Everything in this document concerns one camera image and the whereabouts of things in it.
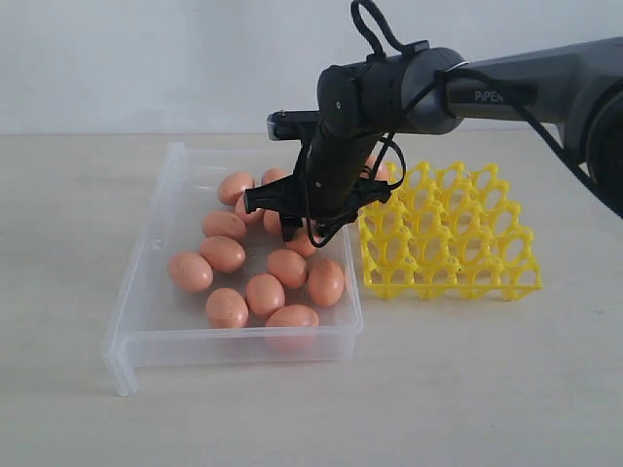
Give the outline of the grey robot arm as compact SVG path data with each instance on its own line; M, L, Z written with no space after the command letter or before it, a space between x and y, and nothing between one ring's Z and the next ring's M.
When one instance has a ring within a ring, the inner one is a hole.
M596 198L622 210L622 41L610 38L467 62L426 42L396 56L333 65L317 83L314 111L268 117L272 140L299 140L293 173L249 189L247 212L280 217L329 240L393 185L365 162L402 133L442 135L465 119L523 121Z

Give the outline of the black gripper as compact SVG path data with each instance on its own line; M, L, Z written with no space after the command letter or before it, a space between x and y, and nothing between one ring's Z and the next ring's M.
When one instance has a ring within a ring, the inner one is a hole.
M392 191L390 183L376 181L374 174L368 179L360 176L378 142L385 142L379 133L342 140L318 126L312 138L301 141L287 182L244 191L246 212L258 208L278 212L284 242L312 223L321 229L339 229L354 222L360 208L387 202Z

